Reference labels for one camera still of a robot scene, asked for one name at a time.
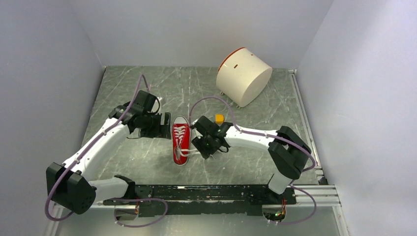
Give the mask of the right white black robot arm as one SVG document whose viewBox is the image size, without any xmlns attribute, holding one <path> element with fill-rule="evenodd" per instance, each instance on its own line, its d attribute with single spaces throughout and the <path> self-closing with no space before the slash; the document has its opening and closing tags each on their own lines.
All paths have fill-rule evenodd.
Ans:
<svg viewBox="0 0 417 236">
<path fill-rule="evenodd" d="M 279 130 L 257 130 L 224 122 L 221 125 L 201 116 L 191 124 L 197 136 L 191 141 L 204 159 L 215 152 L 228 152 L 230 148 L 243 147 L 266 151 L 275 164 L 275 173 L 268 181 L 266 199 L 276 204 L 284 197 L 288 185 L 300 178 L 311 149 L 289 127 Z"/>
</svg>

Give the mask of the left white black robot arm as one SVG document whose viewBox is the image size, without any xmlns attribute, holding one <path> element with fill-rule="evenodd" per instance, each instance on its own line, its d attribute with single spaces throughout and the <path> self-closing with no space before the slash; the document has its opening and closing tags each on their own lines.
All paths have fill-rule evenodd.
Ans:
<svg viewBox="0 0 417 236">
<path fill-rule="evenodd" d="M 122 175 L 94 180 L 96 169 L 135 130 L 140 137 L 170 139 L 171 114 L 162 112 L 162 98 L 140 90 L 133 101 L 115 107 L 102 127 L 74 155 L 46 170 L 49 202 L 75 214 L 85 213 L 95 202 L 118 199 L 128 205 L 137 197 L 136 184 Z"/>
</svg>

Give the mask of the red canvas sneaker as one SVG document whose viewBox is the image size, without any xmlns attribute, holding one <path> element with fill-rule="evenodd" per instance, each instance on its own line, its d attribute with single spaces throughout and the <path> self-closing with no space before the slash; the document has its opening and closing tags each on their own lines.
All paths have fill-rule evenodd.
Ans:
<svg viewBox="0 0 417 236">
<path fill-rule="evenodd" d="M 187 162 L 190 154 L 191 129 L 188 120 L 183 116 L 174 118 L 172 124 L 173 160 L 177 165 Z"/>
</svg>

